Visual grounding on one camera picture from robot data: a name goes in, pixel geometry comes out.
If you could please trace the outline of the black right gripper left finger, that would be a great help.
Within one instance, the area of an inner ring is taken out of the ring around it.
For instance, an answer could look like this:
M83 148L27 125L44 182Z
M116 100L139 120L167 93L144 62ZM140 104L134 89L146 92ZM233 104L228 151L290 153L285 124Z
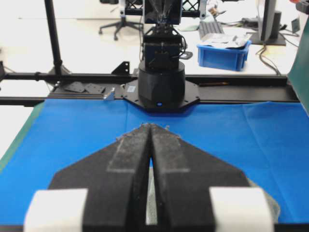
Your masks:
M35 192L26 232L140 232L146 227L151 126L55 173Z

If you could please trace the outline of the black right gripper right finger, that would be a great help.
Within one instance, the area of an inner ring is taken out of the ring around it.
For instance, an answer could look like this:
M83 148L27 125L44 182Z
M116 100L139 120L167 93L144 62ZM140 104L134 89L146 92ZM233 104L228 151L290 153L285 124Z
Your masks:
M152 124L151 152L161 232L272 232L266 196L244 172Z

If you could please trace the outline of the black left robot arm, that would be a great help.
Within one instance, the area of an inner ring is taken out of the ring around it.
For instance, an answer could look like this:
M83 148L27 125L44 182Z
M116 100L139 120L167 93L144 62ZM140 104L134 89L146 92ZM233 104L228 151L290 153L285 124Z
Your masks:
M143 34L138 94L156 107L176 106L185 95L185 67L180 62L187 49L185 38L175 29L182 17L181 0L145 0L144 23L152 27Z

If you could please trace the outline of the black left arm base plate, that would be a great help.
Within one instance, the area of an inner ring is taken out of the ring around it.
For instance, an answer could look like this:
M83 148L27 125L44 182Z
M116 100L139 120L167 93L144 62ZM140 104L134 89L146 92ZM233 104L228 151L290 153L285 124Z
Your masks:
M200 103L198 86L189 81L185 81L184 96L179 100L172 100L162 93L150 100L139 94L138 80L124 84L122 92L124 100L150 113L182 112L189 106Z

